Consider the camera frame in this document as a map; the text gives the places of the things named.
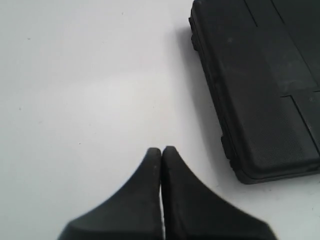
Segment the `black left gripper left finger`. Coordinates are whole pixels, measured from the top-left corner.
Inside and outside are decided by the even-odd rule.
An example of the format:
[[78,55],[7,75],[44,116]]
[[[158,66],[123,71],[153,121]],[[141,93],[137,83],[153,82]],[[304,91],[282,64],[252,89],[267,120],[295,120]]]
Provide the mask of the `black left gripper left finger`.
[[61,240],[161,240],[161,158],[149,148],[130,179],[108,200],[70,221]]

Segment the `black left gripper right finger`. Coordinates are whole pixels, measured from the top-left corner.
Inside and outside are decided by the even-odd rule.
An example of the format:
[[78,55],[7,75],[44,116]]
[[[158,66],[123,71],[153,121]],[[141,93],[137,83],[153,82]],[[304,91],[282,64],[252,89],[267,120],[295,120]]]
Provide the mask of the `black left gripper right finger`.
[[267,223],[223,200],[189,169],[177,149],[161,158],[161,194],[168,240],[275,240]]

